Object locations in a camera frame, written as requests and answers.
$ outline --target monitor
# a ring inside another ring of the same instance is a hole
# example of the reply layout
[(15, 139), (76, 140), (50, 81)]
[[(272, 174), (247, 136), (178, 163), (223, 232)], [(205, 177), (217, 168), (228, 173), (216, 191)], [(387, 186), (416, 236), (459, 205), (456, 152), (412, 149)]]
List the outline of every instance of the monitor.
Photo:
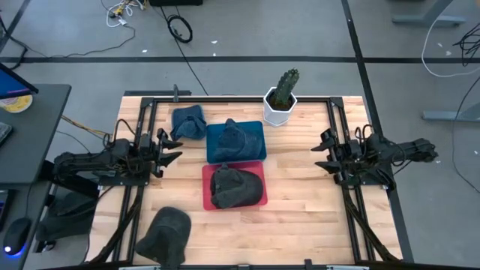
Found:
[(0, 99), (15, 98), (38, 93), (38, 90), (16, 75), (10, 68), (0, 64)]

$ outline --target wooden tabletop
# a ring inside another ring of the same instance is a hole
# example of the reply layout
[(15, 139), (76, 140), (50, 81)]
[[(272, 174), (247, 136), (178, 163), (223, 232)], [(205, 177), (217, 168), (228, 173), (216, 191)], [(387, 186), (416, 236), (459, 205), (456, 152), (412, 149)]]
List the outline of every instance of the wooden tabletop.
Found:
[[(123, 97), (118, 118), (137, 125), (141, 97)], [(350, 133), (368, 123), (362, 97), (343, 97)], [(172, 129), (171, 113), (192, 103), (161, 103), (154, 129)], [(263, 121), (262, 103), (202, 103), (207, 124)], [(149, 111), (145, 114), (144, 131)], [(324, 103), (298, 103), (288, 123), (281, 127), (263, 124), (268, 156), (263, 162), (267, 205), (224, 211), (205, 211), (202, 204), (202, 167), (206, 140), (180, 139), (173, 151), (183, 155), (164, 170), (162, 179), (151, 176), (145, 189), (137, 239), (145, 234), (155, 214), (164, 206), (190, 216), (192, 230), (185, 250), (189, 265), (288, 264), (304, 259), (314, 264), (353, 263), (350, 235), (341, 188), (331, 175), (314, 165), (326, 160), (326, 152), (312, 152), (320, 134), (330, 128)], [(133, 139), (124, 125), (118, 138)], [(386, 192), (364, 186), (364, 204), (372, 230), (396, 257), (401, 257), (398, 237)], [(95, 257), (117, 227), (123, 187), (114, 187), (99, 202), (90, 235), (87, 260)], [(367, 259), (362, 231), (357, 226), (363, 259)], [(129, 231), (124, 234), (121, 258), (125, 258)], [(156, 264), (140, 255), (135, 264)]]

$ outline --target potted cactus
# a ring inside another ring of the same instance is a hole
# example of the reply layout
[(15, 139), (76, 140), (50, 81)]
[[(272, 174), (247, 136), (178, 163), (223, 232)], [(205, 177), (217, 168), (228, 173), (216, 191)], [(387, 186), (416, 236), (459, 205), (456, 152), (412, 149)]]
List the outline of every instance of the potted cactus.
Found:
[(299, 77), (297, 69), (288, 70), (278, 81), (277, 87), (271, 87), (263, 97), (263, 118), (270, 125), (279, 127), (287, 123), (293, 107), (297, 104), (292, 90)]

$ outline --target white hexagonal pot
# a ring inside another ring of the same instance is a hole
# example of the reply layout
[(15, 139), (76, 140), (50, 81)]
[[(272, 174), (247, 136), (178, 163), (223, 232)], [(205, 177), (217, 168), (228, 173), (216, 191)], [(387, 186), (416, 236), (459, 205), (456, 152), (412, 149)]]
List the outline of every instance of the white hexagonal pot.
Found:
[(293, 104), (292, 107), (287, 111), (272, 109), (267, 101), (267, 97), (274, 89), (276, 89), (276, 87), (271, 87), (267, 94), (263, 97), (263, 119), (265, 119), (266, 122), (274, 127), (280, 127), (281, 125), (287, 123), (290, 114), (292, 114), (293, 108), (297, 104), (297, 99), (293, 94), (290, 94), (293, 99)]

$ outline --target cactus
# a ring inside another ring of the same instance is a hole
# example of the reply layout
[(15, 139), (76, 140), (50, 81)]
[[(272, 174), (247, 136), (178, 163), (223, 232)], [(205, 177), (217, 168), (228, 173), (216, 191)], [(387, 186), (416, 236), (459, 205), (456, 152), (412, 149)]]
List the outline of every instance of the cactus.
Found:
[(274, 110), (289, 110), (292, 106), (290, 94), (299, 80), (300, 73), (296, 68), (288, 70), (278, 81), (277, 88), (270, 96), (268, 103)]

